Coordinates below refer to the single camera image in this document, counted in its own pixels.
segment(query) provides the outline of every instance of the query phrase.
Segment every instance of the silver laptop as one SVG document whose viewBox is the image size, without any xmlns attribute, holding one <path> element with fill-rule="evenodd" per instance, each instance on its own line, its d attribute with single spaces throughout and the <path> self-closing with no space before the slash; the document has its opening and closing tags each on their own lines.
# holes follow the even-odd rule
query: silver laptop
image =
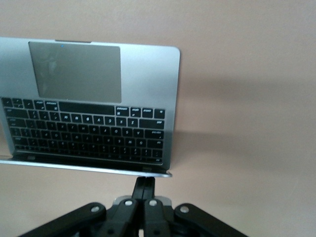
<svg viewBox="0 0 316 237">
<path fill-rule="evenodd" d="M 180 52 L 0 38 L 0 163 L 170 177 Z"/>
</svg>

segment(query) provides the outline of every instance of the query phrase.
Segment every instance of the laptop keyboard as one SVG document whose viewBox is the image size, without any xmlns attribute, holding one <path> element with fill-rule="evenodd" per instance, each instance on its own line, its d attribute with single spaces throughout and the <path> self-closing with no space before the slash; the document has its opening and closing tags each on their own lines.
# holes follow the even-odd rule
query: laptop keyboard
<svg viewBox="0 0 316 237">
<path fill-rule="evenodd" d="M 17 150 L 162 163 L 164 109 L 1 100 Z"/>
</svg>

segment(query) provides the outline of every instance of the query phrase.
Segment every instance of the laptop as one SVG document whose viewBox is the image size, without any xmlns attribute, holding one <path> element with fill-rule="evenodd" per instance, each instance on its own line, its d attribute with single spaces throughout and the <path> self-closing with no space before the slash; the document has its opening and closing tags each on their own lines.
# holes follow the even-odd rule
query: laptop
<svg viewBox="0 0 316 237">
<path fill-rule="evenodd" d="M 170 177 L 180 51 L 0 38 L 0 163 Z"/>
</svg>

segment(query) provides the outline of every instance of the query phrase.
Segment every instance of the space bar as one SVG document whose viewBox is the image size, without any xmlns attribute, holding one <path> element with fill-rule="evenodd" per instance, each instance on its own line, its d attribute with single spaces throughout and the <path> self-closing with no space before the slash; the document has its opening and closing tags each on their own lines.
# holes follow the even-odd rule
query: space bar
<svg viewBox="0 0 316 237">
<path fill-rule="evenodd" d="M 59 102 L 60 111 L 84 113 L 84 114 L 99 114 L 99 115 L 114 115 L 114 106 L 111 105 L 93 105 L 79 104 L 71 102 Z"/>
</svg>

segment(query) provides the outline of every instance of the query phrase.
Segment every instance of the silver screw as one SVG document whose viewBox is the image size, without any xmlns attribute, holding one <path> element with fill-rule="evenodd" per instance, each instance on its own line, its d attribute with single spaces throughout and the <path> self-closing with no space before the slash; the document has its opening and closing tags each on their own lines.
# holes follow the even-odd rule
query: silver screw
<svg viewBox="0 0 316 237">
<path fill-rule="evenodd" d="M 180 207 L 180 211 L 181 211 L 182 213 L 188 213 L 188 212 L 189 212 L 189 208 L 188 208 L 187 206 L 181 206 L 181 207 Z"/>
<path fill-rule="evenodd" d="M 150 200 L 149 201 L 149 205 L 150 206 L 156 206 L 157 205 L 157 201 L 156 200 Z"/>
<path fill-rule="evenodd" d="M 131 200 L 125 201 L 126 206 L 131 206 L 132 204 L 133 204 L 133 202 Z"/>
<path fill-rule="evenodd" d="M 100 208 L 98 206 L 94 206 L 93 208 L 91 208 L 91 212 L 97 212 L 99 210 Z"/>
</svg>

